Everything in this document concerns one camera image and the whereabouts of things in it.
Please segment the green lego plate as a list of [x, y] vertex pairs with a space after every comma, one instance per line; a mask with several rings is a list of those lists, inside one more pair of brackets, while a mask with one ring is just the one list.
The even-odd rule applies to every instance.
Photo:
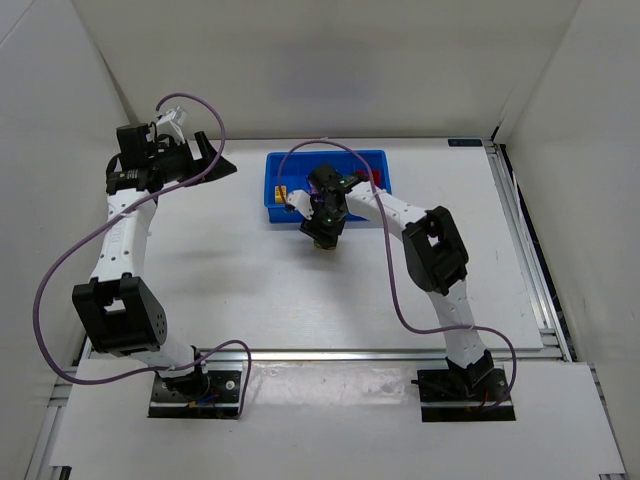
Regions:
[[313, 245], [314, 245], [315, 248], [318, 248], [318, 249], [321, 249], [321, 250], [325, 250], [325, 251], [333, 251], [337, 247], [337, 243], [320, 242], [318, 240], [315, 240], [313, 242]]

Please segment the yellow lego brick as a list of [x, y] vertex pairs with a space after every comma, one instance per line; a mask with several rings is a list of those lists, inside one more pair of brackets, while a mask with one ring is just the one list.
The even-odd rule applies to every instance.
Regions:
[[274, 202], [284, 205], [287, 200], [287, 189], [284, 185], [278, 185], [274, 188]]

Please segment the red oval lego brick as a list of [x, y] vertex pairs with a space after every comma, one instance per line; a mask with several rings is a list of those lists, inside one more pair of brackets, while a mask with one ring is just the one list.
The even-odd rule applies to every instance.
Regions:
[[[366, 172], [366, 171], [364, 171], [364, 170], [358, 170], [358, 171], [357, 171], [357, 174], [358, 174], [358, 175], [366, 175], [366, 174], [367, 174], [367, 172]], [[375, 184], [377, 187], [381, 187], [381, 174], [380, 174], [380, 171], [379, 171], [379, 170], [373, 170], [373, 171], [372, 171], [372, 175], [373, 175], [373, 181], [374, 181], [374, 184]]]

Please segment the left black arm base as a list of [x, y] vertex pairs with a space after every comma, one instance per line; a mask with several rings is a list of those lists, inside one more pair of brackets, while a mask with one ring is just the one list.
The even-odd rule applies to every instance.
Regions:
[[198, 367], [176, 378], [156, 375], [151, 387], [147, 416], [153, 419], [239, 418], [241, 366]]

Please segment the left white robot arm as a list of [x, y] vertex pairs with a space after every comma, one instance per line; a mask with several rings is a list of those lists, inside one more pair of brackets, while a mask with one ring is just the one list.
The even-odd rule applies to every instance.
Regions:
[[94, 349], [131, 357], [156, 369], [173, 392], [207, 395], [210, 381], [200, 351], [168, 329], [164, 308], [143, 279], [149, 229], [158, 202], [147, 201], [172, 182], [198, 174], [215, 181], [236, 172], [206, 135], [195, 135], [200, 156], [176, 135], [154, 135], [146, 124], [117, 129], [120, 147], [106, 168], [108, 218], [113, 221], [88, 282], [74, 287], [72, 302]]

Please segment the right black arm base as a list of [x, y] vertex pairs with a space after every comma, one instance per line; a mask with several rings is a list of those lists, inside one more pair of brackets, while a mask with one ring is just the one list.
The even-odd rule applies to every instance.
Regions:
[[516, 420], [502, 368], [494, 369], [471, 389], [448, 370], [418, 370], [411, 384], [418, 389], [423, 423]]

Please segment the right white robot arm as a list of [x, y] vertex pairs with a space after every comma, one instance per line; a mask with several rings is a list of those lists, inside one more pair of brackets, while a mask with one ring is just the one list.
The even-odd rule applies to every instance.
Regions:
[[494, 369], [475, 329], [467, 296], [469, 255], [450, 211], [412, 206], [376, 187], [362, 173], [343, 176], [324, 163], [308, 176], [310, 193], [294, 190], [287, 204], [303, 216], [300, 230], [324, 250], [337, 246], [346, 219], [355, 215], [401, 241], [409, 277], [431, 301], [445, 338], [451, 375], [467, 391]]

